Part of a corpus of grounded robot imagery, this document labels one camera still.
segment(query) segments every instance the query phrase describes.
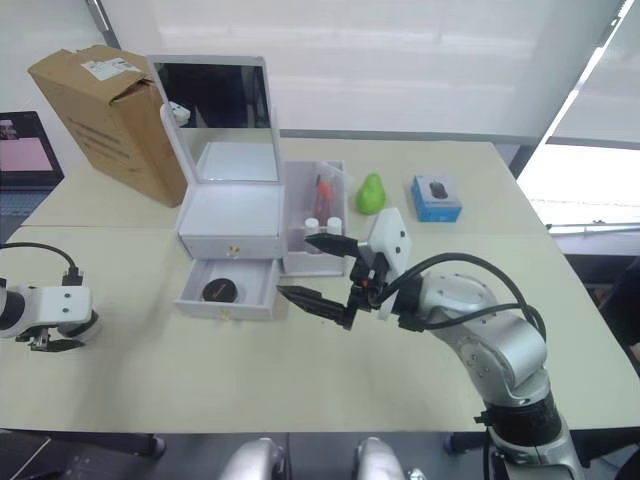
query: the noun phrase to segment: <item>pink screen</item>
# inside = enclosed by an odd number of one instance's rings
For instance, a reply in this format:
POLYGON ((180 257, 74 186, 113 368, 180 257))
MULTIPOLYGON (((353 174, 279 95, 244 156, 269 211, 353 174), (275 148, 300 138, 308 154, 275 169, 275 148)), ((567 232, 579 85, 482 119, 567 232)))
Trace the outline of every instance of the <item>pink screen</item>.
POLYGON ((5 172, 51 171, 39 138, 0 140, 0 170, 5 172))

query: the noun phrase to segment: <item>green pear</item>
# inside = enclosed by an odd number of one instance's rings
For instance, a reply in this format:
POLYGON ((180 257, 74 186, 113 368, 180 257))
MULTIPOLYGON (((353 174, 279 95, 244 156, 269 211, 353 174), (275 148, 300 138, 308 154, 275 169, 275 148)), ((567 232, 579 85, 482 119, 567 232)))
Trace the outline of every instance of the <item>green pear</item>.
POLYGON ((384 193, 382 180, 377 173, 367 175, 356 194, 356 207, 360 213, 374 215, 384 208, 387 196, 384 193))

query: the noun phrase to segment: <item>laptop screen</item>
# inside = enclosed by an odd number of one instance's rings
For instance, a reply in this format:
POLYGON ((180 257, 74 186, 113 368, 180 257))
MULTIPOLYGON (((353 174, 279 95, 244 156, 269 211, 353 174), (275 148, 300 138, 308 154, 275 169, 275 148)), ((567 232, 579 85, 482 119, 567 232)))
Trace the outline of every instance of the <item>laptop screen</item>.
POLYGON ((62 178, 38 114, 0 113, 0 189, 53 187, 62 178))

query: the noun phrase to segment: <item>white jewelry box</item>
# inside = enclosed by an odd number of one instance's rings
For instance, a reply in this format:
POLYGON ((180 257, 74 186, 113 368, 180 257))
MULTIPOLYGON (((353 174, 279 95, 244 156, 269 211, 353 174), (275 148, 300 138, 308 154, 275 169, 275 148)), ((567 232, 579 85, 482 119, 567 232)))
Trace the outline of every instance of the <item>white jewelry box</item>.
MULTIPOLYGON (((280 161, 264 59, 148 60, 164 98, 160 116, 188 181, 176 232, 194 260, 176 306, 197 317, 269 319, 281 275, 344 275, 344 258, 304 249, 304 219, 313 211, 309 196, 319 167, 280 161), (180 127, 170 101, 190 112, 180 127), (236 284, 236 300, 203 300, 204 286, 221 277, 236 284)), ((343 169, 340 162, 321 163, 343 169)), ((346 230, 343 181, 334 182, 331 215, 346 230)))

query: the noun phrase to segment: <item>white wall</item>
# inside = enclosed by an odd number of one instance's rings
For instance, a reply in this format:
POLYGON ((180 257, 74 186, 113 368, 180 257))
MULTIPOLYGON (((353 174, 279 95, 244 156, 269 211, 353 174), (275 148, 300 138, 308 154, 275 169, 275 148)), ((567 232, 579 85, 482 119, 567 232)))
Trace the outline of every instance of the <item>white wall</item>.
POLYGON ((640 143, 639 1, 553 135, 640 143))
POLYGON ((280 127, 539 138, 610 0, 104 0, 123 48, 267 60, 280 127))
POLYGON ((2 0, 0 111, 35 110, 56 157, 68 173, 86 157, 27 73, 51 53, 104 43, 81 0, 2 0))

